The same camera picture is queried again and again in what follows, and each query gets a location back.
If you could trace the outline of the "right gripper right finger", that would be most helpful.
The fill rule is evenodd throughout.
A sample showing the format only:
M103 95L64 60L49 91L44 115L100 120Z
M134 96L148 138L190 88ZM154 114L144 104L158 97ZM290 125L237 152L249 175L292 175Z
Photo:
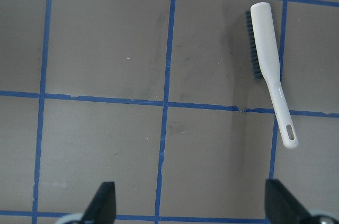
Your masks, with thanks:
M264 211L270 223L312 223L312 216L278 180L265 181Z

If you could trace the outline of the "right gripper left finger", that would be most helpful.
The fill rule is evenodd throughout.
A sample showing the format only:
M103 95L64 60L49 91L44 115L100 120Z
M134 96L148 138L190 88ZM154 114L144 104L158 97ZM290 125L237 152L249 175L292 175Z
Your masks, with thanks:
M103 182L81 217L81 223L114 223L117 203L114 182Z

